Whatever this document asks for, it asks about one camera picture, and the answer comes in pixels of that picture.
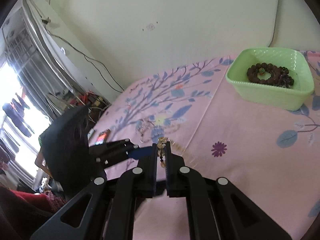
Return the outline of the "red sleeve forearm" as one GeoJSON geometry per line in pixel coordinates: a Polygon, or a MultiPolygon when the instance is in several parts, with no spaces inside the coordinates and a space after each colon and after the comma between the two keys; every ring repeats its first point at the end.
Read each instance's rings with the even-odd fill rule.
{"type": "Polygon", "coordinates": [[[29,239],[67,200],[52,194],[1,187],[1,239],[29,239]]]}

